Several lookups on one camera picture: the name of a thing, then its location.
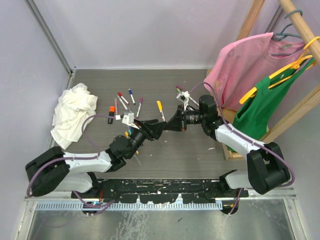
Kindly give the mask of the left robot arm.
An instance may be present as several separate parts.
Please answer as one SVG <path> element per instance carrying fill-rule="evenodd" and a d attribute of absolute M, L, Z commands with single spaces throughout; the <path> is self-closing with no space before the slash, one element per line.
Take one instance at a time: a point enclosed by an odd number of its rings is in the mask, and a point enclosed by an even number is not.
<path fill-rule="evenodd" d="M 88 198 L 100 193 L 95 172 L 116 172 L 126 165 L 145 140 L 158 140 L 166 126 L 165 121 L 134 120 L 131 135 L 118 135 L 109 147 L 97 153 L 76 154 L 55 146 L 25 166 L 29 185 L 28 197 L 42 197 L 55 190 L 76 191 Z"/>

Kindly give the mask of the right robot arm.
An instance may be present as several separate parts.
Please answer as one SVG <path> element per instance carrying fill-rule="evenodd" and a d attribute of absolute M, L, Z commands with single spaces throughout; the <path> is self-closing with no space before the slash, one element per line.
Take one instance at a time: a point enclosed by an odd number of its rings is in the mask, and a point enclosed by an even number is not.
<path fill-rule="evenodd" d="M 219 177 L 223 196 L 231 197 L 237 189 L 253 189 L 263 195 L 293 179 L 280 147 L 274 142 L 257 141 L 224 121 L 213 96 L 202 95 L 197 109 L 189 105 L 187 92 L 179 93 L 176 98 L 182 104 L 168 121 L 167 131 L 182 132 L 188 125 L 201 125 L 208 137 L 231 147 L 246 160 L 246 171 L 232 170 Z"/>

